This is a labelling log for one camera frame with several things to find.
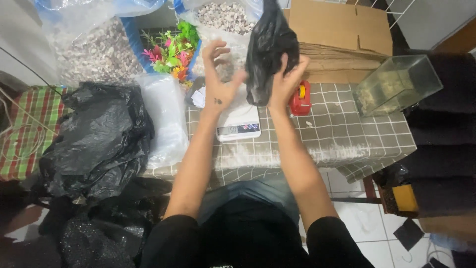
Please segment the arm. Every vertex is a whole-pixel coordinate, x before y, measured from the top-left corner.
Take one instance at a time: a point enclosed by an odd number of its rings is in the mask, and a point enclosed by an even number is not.
[[[173,215],[187,215],[197,218],[202,198],[210,181],[212,168],[213,136],[218,118],[233,101],[238,87],[246,78],[244,71],[237,72],[232,81],[224,85],[218,78],[215,66],[222,63],[215,58],[230,50],[224,48],[224,41],[213,41],[203,51],[205,65],[206,100],[200,114],[196,132],[182,159],[175,176],[170,201],[164,219]]]
[[[288,100],[301,80],[309,58],[300,56],[299,65],[285,76],[283,74],[288,56],[284,54],[281,60],[282,68],[275,74],[268,108],[278,136],[281,168],[296,199],[307,232],[317,219],[338,215],[314,160],[298,137],[286,112]]]

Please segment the hand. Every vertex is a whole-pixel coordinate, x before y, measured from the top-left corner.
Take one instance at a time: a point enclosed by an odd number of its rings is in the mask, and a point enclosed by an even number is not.
[[[226,61],[223,59],[215,60],[215,58],[230,52],[229,48],[225,48],[226,45],[225,41],[213,40],[203,49],[206,84],[205,108],[203,110],[217,114],[220,114],[230,106],[238,87],[245,81],[247,76],[245,71],[238,71],[227,85],[220,81],[215,67]]]
[[[301,82],[302,74],[309,65],[309,58],[304,55],[299,55],[299,64],[284,75],[287,64],[288,55],[284,53],[281,56],[281,70],[279,70],[273,78],[273,89],[268,102],[270,111],[283,112],[286,110],[289,99],[295,92],[299,82]]]

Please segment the red tape dispenser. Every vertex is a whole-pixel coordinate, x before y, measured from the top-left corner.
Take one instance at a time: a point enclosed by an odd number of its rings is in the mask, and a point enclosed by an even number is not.
[[[307,115],[311,111],[311,84],[302,80],[289,100],[291,113],[295,116]]]

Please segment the glass aquarium tank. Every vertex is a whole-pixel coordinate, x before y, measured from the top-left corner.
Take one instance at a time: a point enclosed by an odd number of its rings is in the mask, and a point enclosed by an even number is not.
[[[443,88],[426,55],[388,58],[352,94],[362,116],[401,111]]]

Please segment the paper scrap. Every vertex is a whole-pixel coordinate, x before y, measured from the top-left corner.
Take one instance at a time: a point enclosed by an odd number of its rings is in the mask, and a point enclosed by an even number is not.
[[[203,109],[205,107],[205,87],[195,91],[192,95],[192,102],[195,107]]]

